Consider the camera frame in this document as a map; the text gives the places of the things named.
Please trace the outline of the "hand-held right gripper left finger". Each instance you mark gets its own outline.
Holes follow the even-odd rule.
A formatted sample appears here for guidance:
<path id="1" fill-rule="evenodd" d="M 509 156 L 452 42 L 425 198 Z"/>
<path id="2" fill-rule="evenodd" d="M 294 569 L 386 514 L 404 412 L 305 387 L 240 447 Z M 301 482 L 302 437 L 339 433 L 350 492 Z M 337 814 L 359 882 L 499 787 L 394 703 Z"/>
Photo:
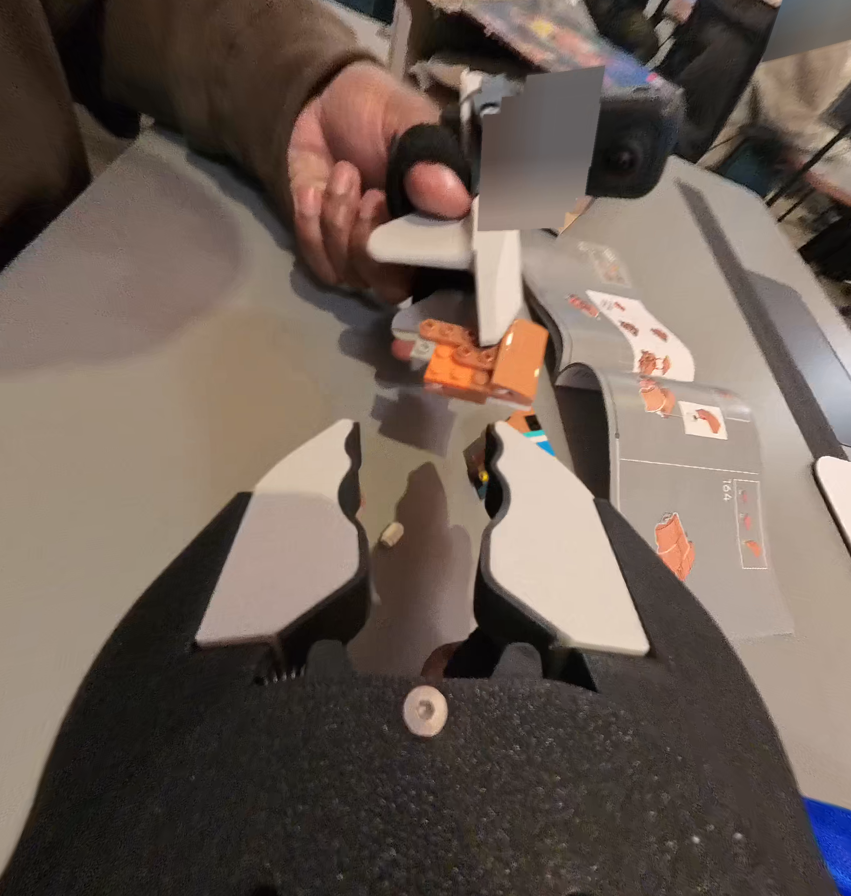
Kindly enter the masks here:
<path id="1" fill-rule="evenodd" d="M 337 420 L 255 485 L 196 632 L 200 648 L 350 643 L 371 607 L 360 425 Z"/>

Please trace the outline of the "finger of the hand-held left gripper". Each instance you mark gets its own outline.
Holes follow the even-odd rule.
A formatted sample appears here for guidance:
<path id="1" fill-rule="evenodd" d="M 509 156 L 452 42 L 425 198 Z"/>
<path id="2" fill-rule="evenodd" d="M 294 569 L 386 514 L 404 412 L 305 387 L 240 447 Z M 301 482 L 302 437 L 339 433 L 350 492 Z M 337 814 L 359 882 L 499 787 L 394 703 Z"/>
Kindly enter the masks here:
<path id="1" fill-rule="evenodd" d="M 520 230 L 482 230 L 478 197 L 471 224 L 478 343 L 490 347 L 501 342 L 524 303 Z"/>

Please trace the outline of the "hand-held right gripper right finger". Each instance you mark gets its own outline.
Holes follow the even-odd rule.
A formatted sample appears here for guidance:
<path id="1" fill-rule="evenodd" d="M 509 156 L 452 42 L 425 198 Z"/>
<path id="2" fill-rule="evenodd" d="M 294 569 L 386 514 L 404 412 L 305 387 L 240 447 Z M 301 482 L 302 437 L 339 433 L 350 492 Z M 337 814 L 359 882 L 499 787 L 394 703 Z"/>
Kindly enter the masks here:
<path id="1" fill-rule="evenodd" d="M 649 642 L 580 479 L 508 423 L 485 432 L 475 613 L 503 642 L 641 657 Z"/>

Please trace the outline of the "brown brick assembly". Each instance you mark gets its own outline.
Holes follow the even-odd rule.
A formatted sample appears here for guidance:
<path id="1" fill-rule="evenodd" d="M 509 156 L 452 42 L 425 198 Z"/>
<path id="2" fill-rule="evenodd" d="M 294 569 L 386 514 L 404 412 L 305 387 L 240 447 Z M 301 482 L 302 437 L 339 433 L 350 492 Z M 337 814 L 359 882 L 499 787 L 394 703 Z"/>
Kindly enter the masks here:
<path id="1" fill-rule="evenodd" d="M 483 346 L 473 328 L 434 318 L 419 324 L 408 364 L 422 374 L 423 387 L 447 399 L 515 411 L 532 408 L 549 341 L 548 331 L 517 319 L 498 342 Z"/>

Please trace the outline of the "person's left forearm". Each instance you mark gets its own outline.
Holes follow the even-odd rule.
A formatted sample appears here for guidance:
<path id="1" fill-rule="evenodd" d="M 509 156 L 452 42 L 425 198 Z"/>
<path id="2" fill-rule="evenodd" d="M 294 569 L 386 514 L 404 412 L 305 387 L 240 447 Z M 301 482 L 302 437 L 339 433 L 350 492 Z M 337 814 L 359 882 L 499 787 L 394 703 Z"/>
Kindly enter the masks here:
<path id="1" fill-rule="evenodd" d="M 375 63 L 320 2 L 43 1 L 73 99 L 109 132 L 140 117 L 230 157 L 290 221 L 286 153 L 304 106 L 352 63 Z"/>

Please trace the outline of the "person's left hand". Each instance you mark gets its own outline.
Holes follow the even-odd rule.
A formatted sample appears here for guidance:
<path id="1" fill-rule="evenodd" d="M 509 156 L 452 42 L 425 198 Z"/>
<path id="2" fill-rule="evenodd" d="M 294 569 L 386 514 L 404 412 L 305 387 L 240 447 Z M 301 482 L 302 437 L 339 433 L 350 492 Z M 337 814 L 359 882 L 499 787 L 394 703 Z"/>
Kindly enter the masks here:
<path id="1" fill-rule="evenodd" d="M 439 106 L 383 67 L 345 67 L 295 121 L 287 147 L 295 244 L 324 287 L 368 290 L 389 304 L 411 292 L 411 269 L 376 263 L 367 244 L 387 222 L 384 193 L 393 140 L 437 124 Z"/>

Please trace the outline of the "grey instruction booklet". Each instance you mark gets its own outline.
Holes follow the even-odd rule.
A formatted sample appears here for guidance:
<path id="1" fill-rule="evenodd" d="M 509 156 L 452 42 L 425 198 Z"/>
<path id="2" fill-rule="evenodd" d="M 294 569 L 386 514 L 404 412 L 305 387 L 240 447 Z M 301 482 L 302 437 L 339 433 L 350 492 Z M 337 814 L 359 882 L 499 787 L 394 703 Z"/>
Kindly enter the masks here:
<path id="1" fill-rule="evenodd" d="M 538 230 L 522 272 L 577 476 L 734 643 L 795 630 L 766 543 L 760 443 L 739 396 L 697 379 L 672 312 L 606 245 Z"/>

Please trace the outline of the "colourful brick assembly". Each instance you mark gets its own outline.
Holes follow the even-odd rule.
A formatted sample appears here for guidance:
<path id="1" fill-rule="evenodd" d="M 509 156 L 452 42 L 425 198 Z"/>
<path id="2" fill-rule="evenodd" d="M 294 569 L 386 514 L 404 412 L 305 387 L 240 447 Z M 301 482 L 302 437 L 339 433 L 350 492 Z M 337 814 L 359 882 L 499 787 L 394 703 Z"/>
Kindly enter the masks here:
<path id="1" fill-rule="evenodd" d="M 550 456 L 555 456 L 554 448 L 532 409 L 515 411 L 506 423 L 520 432 L 527 440 L 541 448 Z M 485 462 L 487 431 L 481 432 L 476 440 L 464 448 L 463 457 L 466 476 L 476 491 L 480 502 L 484 502 L 489 485 L 489 474 Z"/>

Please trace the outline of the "colourful cardboard box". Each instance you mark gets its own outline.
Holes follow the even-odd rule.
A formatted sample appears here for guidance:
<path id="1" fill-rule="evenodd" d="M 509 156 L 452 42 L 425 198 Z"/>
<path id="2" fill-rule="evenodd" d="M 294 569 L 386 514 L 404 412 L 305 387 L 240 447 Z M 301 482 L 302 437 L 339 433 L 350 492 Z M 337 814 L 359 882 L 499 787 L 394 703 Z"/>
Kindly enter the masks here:
<path id="1" fill-rule="evenodd" d="M 584 2 L 399 1 L 387 63 L 426 91 L 456 90 L 464 70 L 522 81 L 598 66 L 608 91 L 673 87 L 602 37 Z"/>

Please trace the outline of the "small blue plastic bin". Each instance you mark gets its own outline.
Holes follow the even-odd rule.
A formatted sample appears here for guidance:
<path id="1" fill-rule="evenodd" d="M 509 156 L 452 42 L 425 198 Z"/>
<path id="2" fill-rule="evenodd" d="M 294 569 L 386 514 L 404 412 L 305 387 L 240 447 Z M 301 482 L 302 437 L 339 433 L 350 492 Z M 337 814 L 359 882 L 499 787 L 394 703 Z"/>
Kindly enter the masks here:
<path id="1" fill-rule="evenodd" d="M 842 895 L 851 895 L 851 810 L 803 798 L 814 838 Z"/>

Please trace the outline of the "person's brown hoodie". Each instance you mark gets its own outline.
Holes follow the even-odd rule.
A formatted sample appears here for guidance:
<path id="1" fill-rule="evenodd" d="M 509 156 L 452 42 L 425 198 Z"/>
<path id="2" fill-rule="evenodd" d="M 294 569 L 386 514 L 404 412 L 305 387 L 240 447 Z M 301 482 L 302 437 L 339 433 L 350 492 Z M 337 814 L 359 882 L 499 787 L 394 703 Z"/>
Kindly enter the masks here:
<path id="1" fill-rule="evenodd" d="M 41 2 L 0 2 L 0 271 L 88 185 L 70 86 Z"/>

